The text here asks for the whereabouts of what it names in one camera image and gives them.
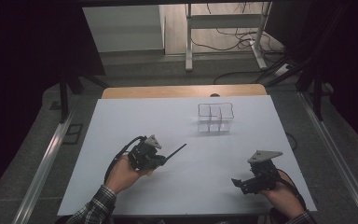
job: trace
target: metal frame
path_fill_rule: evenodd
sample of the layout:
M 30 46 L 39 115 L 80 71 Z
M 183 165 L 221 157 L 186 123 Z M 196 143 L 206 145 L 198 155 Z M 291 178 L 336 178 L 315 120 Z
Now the metal frame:
M 313 113 L 312 102 L 309 96 L 304 92 L 300 92 L 298 96 L 301 100 L 301 103 L 306 108 L 308 115 L 310 116 L 310 119 L 315 126 L 316 131 L 321 136 L 322 141 L 324 142 L 324 145 L 330 155 L 330 158 L 337 167 L 337 170 L 341 175 L 342 180 L 344 181 L 348 191 L 350 192 L 352 198 L 358 206 L 358 180 L 354 176 L 349 165 L 345 162 L 345 159 L 342 157 L 339 148 L 337 147 L 329 131 L 327 131 L 324 123 L 319 120 L 319 118 Z
M 191 4 L 187 5 L 187 42 L 186 71 L 193 70 L 193 43 L 191 30 L 215 28 L 258 28 L 255 41 L 251 41 L 252 51 L 261 70 L 267 69 L 266 62 L 260 52 L 260 39 L 269 16 L 271 2 L 267 2 L 261 14 L 240 15 L 191 15 Z
M 36 173 L 34 174 L 34 179 L 32 180 L 31 185 L 22 200 L 22 203 L 20 205 L 19 210 L 17 211 L 16 216 L 14 217 L 14 220 L 12 222 L 13 224 L 28 223 L 31 214 L 34 211 L 34 206 L 36 205 L 40 192 L 42 191 L 46 179 L 48 178 L 48 173 L 50 172 L 51 166 L 60 149 L 62 140 L 65 137 L 72 117 L 75 114 L 78 101 L 79 96 L 75 95 L 73 97 L 73 109 L 69 113 L 66 120 L 58 125 L 56 132 L 51 138 L 45 156 L 40 162 L 40 165 L 37 168 Z

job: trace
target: white desk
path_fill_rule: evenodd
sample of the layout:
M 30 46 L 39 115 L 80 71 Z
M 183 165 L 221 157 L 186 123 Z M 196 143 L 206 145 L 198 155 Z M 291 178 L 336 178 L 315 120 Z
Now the white desk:
M 198 133 L 198 104 L 232 103 L 229 133 Z M 316 207 L 269 96 L 102 99 L 98 102 L 62 200 L 59 215 L 72 215 L 103 183 L 111 160 L 130 140 L 155 134 L 168 156 L 187 146 L 151 176 L 121 192 L 114 215 L 264 214 L 260 195 L 244 196 L 230 178 L 253 177 L 247 159 L 256 150 L 283 152 L 273 159 L 295 181 L 310 211 Z

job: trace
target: wire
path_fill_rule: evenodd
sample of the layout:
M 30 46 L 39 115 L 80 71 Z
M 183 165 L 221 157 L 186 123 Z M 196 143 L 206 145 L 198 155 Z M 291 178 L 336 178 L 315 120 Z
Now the wire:
M 220 51 L 235 49 L 241 42 L 247 41 L 247 40 L 248 40 L 248 39 L 243 39 L 242 41 L 238 42 L 236 45 L 234 45 L 233 47 L 230 47 L 230 48 L 228 48 L 228 49 L 217 49 L 217 48 L 214 48 L 214 47 L 211 47 L 211 46 L 208 46 L 208 45 L 198 44 L 198 43 L 194 42 L 193 38 L 191 38 L 191 42 L 193 42 L 193 44 L 195 44 L 195 45 L 197 45 L 197 46 L 205 47 L 205 48 L 208 48 L 208 49 L 220 50 Z
M 211 9 L 209 8 L 209 4 L 206 4 L 206 7 L 208 8 L 209 14 L 212 14 Z
M 297 188 L 295 182 L 292 180 L 292 178 L 290 178 L 290 176 L 289 176 L 285 171 L 283 171 L 283 170 L 281 170 L 281 169 L 277 169 L 277 170 L 278 170 L 278 171 L 281 171 L 282 173 L 284 173 L 285 175 L 287 175 L 287 177 L 289 178 L 289 180 L 293 183 L 293 186 L 294 186 L 295 188 Z
M 297 140 L 295 139 L 295 137 L 292 136 L 290 133 L 287 133 L 287 132 L 284 132 L 284 133 L 286 133 L 286 135 L 289 136 L 290 138 L 292 138 L 293 142 L 295 142 L 295 145 L 292 147 L 292 150 L 296 150 L 297 147 L 298 147 L 298 142 L 297 142 Z
M 213 80 L 213 84 L 216 85 L 216 81 L 217 79 L 221 78 L 221 77 L 226 77 L 226 76 L 230 76 L 230 75 L 235 75 L 235 74 L 247 74 L 247 73 L 260 73 L 261 71 L 254 71 L 254 72 L 230 72 L 230 73 L 225 73 L 223 75 L 220 75 L 218 77 L 216 77 Z
M 266 36 L 266 37 L 268 37 L 268 48 L 269 48 L 269 50 L 270 51 L 272 51 L 272 52 L 280 52 L 280 51 L 278 51 L 278 50 L 275 50 L 275 49 L 273 49 L 272 47 L 271 47 L 271 36 L 270 35 L 265 35 L 265 34 L 262 34 L 263 36 Z
M 127 149 L 130 147 L 130 145 L 132 145 L 134 142 L 136 142 L 137 140 L 145 140 L 146 139 L 146 136 L 143 137 L 143 136 L 138 136 L 134 139 L 132 139 L 126 146 L 124 146 L 119 152 L 118 154 L 113 158 L 113 160 L 110 162 L 109 164 L 109 167 L 107 168 L 106 170 L 106 173 L 105 173 L 105 176 L 104 176 L 104 179 L 103 179 L 103 182 L 106 183 L 107 181 L 107 178 L 110 174 L 110 171 L 113 169 L 113 167 L 116 165 L 118 159 L 120 159 L 120 157 L 127 151 Z
M 276 63 L 277 61 L 272 61 L 267 57 L 267 55 L 286 55 L 285 52 L 268 52 L 268 51 L 262 51 L 263 59 L 270 62 L 270 63 Z
M 234 9 L 233 12 L 237 11 L 237 9 L 240 7 L 240 5 L 241 5 L 241 3 L 238 3 L 237 7 Z
M 277 66 L 283 62 L 286 62 L 289 60 L 289 56 L 288 55 L 284 55 L 283 57 L 280 58 L 280 60 L 278 60 L 276 63 L 274 63 L 272 66 L 269 67 L 269 69 L 267 71 L 265 71 L 260 77 L 258 77 L 256 80 L 254 80 L 251 83 L 258 83 L 260 80 L 268 77 L 271 74 L 271 71 L 273 71 L 273 69 L 276 69 Z

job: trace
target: human hand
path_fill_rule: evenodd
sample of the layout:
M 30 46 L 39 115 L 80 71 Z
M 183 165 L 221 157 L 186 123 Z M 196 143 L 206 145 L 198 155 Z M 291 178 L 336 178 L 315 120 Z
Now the human hand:
M 122 190 L 131 187 L 141 176 L 146 175 L 149 170 L 135 171 L 130 165 L 127 155 L 121 156 L 110 172 L 105 185 L 115 194 L 119 194 Z
M 281 171 L 279 171 L 279 174 L 282 179 L 294 185 L 287 174 Z M 305 212 L 295 194 L 281 182 L 277 183 L 275 189 L 264 189 L 260 190 L 259 193 L 264 195 L 278 211 L 290 219 L 298 217 Z

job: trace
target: aluminum rail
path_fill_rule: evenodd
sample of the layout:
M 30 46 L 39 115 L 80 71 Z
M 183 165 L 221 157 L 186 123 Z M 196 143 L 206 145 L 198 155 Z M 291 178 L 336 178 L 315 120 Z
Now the aluminum rail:
M 301 103 L 306 108 L 310 119 L 316 128 L 316 131 L 321 136 L 324 145 L 328 153 L 330 154 L 330 158 L 337 167 L 337 170 L 341 175 L 342 180 L 344 181 L 348 191 L 350 192 L 352 198 L 358 206 L 358 180 L 354 176 L 349 165 L 345 162 L 345 159 L 342 157 L 339 148 L 337 147 L 329 131 L 327 131 L 327 128 L 325 127 L 324 123 L 317 118 L 315 113 L 313 113 L 312 102 L 308 94 L 305 92 L 299 92 L 298 95 L 301 100 Z
M 22 203 L 20 205 L 19 210 L 17 211 L 16 216 L 14 217 L 14 220 L 12 222 L 13 224 L 28 223 L 31 214 L 34 211 L 34 206 L 36 205 L 40 192 L 45 185 L 46 179 L 48 178 L 48 173 L 50 172 L 51 166 L 55 161 L 57 153 L 60 149 L 62 140 L 65 137 L 69 124 L 71 123 L 71 120 L 75 114 L 77 103 L 79 101 L 79 96 L 75 95 L 72 99 L 73 109 L 69 113 L 69 116 L 66 121 L 58 125 L 56 132 L 51 138 L 51 141 L 48 145 L 48 149 L 46 150 L 46 153 L 42 161 L 40 162 L 36 173 L 34 174 L 34 179 L 32 180 L 30 187 L 28 188 L 24 198 L 22 199 Z

